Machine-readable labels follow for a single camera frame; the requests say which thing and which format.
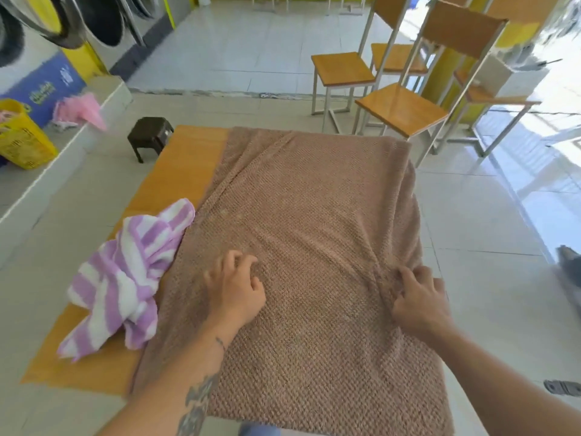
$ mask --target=wrist tattoo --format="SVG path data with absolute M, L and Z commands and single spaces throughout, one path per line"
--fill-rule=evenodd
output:
M 192 409 L 179 420 L 176 436 L 198 436 L 200 434 L 208 402 L 210 402 L 210 393 L 217 377 L 217 373 L 206 376 L 200 384 L 189 388 L 185 397 L 185 406 L 189 407 L 190 403 L 193 403 Z
M 224 353 L 226 353 L 226 346 L 224 345 L 224 342 L 220 339 L 220 337 L 216 337 L 216 342 L 222 346 Z

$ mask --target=yellow laundry basket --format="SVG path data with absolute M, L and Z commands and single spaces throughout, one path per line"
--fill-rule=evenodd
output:
M 16 113 L 12 119 L 0 123 L 0 155 L 29 170 L 36 168 L 58 154 L 58 150 L 33 122 L 24 106 L 13 99 L 0 99 L 0 110 Z

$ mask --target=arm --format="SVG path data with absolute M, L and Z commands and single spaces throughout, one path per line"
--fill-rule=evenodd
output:
M 224 353 L 264 307 L 262 283 L 251 278 L 256 261 L 237 251 L 216 260 L 204 274 L 210 313 L 196 338 L 98 436 L 198 436 Z
M 491 436 L 579 434 L 581 413 L 491 356 L 455 327 L 443 280 L 420 266 L 400 268 L 404 293 L 393 317 L 446 363 Z

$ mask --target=textured brown fabric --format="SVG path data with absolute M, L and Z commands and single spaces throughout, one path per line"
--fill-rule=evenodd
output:
M 134 392 L 207 315 L 202 272 L 254 253 L 267 302 L 234 339 L 208 413 L 344 436 L 448 435 L 441 362 L 390 315 L 421 261 L 409 145 L 235 128 L 168 271 Z

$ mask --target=box on chair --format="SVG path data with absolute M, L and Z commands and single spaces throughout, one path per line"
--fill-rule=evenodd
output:
M 530 58 L 526 65 L 530 67 L 538 62 L 537 59 Z M 478 71 L 476 80 L 494 97 L 528 97 L 547 74 L 546 67 L 520 71 L 518 67 L 507 66 L 496 55 L 490 55 Z

